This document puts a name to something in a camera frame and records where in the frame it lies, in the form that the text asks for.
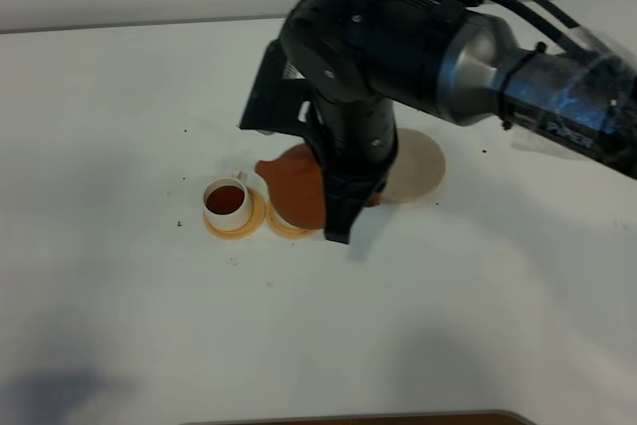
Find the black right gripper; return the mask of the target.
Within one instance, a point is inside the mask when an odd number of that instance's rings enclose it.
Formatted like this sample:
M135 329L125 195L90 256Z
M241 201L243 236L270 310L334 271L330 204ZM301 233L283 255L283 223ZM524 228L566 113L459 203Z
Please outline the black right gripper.
M324 237L347 245L361 211L383 192L397 155L393 101L374 97L347 103L314 94L311 106L321 141Z

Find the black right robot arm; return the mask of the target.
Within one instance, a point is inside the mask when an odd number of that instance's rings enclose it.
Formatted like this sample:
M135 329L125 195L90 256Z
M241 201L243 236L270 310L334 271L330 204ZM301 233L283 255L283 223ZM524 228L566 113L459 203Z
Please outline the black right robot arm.
M308 104L324 235L347 243L397 155L394 104L460 126L498 118L636 174L636 70L545 0L301 0L278 38Z

